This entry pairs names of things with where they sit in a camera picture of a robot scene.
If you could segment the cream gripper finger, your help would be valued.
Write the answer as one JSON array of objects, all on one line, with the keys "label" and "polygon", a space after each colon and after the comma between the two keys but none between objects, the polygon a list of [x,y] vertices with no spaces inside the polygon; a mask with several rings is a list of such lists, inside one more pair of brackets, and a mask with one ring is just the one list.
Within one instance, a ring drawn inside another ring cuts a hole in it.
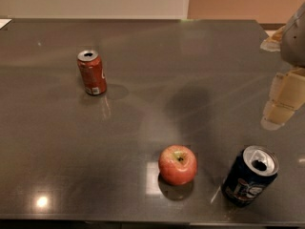
[{"label": "cream gripper finger", "polygon": [[281,27],[274,31],[260,45],[260,48],[267,52],[280,52],[280,45],[285,27]]},{"label": "cream gripper finger", "polygon": [[294,67],[277,73],[263,110],[261,126],[269,131],[281,128],[305,104],[305,69]]}]

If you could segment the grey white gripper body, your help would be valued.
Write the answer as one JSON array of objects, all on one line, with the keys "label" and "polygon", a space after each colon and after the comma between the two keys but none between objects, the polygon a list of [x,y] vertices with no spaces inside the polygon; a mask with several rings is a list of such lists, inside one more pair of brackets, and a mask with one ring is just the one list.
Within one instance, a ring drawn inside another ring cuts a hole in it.
[{"label": "grey white gripper body", "polygon": [[280,53],[291,65],[305,67],[305,2],[285,25]]}]

